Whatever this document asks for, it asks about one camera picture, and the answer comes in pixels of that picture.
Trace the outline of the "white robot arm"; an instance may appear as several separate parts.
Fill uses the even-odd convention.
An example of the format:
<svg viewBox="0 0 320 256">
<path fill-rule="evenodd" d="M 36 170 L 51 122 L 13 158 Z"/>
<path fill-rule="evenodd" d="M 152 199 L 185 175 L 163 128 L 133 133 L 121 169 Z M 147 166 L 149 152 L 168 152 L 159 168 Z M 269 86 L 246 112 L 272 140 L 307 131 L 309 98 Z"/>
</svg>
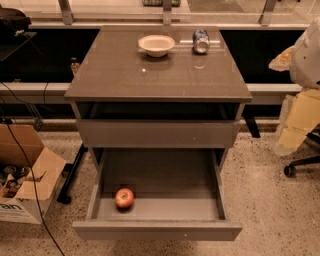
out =
<svg viewBox="0 0 320 256">
<path fill-rule="evenodd" d="M 302 87 L 296 96 L 287 95 L 282 102 L 273 146 L 277 155 L 290 155 L 320 124 L 320 17 L 269 68 L 288 70 L 291 80 Z"/>
</svg>

